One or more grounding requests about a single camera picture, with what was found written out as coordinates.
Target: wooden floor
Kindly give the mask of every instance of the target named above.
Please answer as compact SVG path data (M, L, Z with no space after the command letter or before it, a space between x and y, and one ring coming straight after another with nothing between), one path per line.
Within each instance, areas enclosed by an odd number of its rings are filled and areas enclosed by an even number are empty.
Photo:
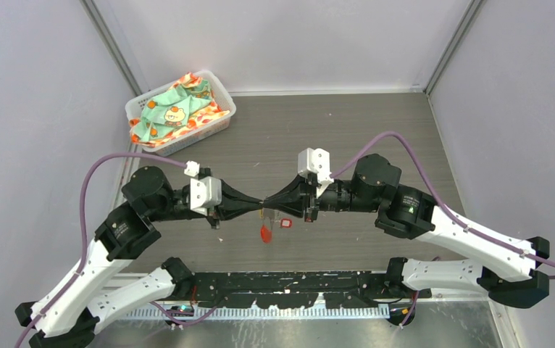
M330 152L333 171L382 131L403 134L420 157L444 201L463 213L438 129L423 94L247 96L235 98L230 127L176 154L212 169L214 176L263 199L296 175L297 154L307 147ZM372 148L403 170L401 183L424 189L408 154L394 139ZM154 163L142 161L141 165ZM174 188L186 184L179 168L159 165ZM344 173L349 179L352 170ZM461 258L446 249L401 240L374 227L375 214L321 212L318 221L293 220L260 238L259 214L224 221L212 230L205 220L157 223L162 239L126 271L146 273L168 257L181 257L192 271L384 270L391 257Z

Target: green cloth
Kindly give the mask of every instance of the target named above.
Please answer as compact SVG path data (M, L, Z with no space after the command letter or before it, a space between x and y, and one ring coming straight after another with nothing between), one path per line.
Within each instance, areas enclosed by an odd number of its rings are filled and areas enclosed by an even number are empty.
M172 131L182 128L194 112L211 102L211 87L203 80L198 86L185 88L181 84L147 101L139 123L132 133L142 142L164 138Z

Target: cloth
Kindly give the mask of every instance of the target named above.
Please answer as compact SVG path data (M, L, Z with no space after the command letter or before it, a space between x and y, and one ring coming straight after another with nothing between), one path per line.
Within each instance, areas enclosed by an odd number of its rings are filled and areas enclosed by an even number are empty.
M209 81L185 74L167 91L151 98L140 118L130 120L130 140L156 147L228 115L213 96Z

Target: laundry basket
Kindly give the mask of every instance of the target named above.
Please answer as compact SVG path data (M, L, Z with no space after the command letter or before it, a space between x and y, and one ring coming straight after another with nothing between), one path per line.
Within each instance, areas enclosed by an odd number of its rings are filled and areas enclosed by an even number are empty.
M220 106L222 110L229 110L230 112L228 113L228 115L217 120L213 120L210 123L203 125L203 127L199 127L196 130L185 134L184 136L180 136L169 141L168 143L156 147L140 145L144 151L153 152L159 156L168 156L174 152L180 151L181 149L196 143L199 140L205 139L212 134L226 129L226 127L228 127L228 125L230 124L230 118L235 114L237 108L235 107L235 103L233 103L233 98L230 97L220 80L218 80L216 75L207 70L195 72L194 75L209 81L209 84L211 85L214 92L214 100L216 101L216 103ZM128 120L132 120L133 118L140 118L141 111L143 111L145 103L152 97L164 93L167 89L169 89L170 86L173 86L173 83L175 83L175 81L144 93L126 103L125 110Z

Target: reflective metal surface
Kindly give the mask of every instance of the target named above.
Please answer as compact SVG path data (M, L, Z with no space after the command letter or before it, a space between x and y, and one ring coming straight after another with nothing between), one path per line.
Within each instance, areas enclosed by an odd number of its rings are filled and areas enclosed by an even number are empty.
M207 321L171 331L162 321L111 324L92 347L502 347L488 302L421 302L411 325L386 320Z

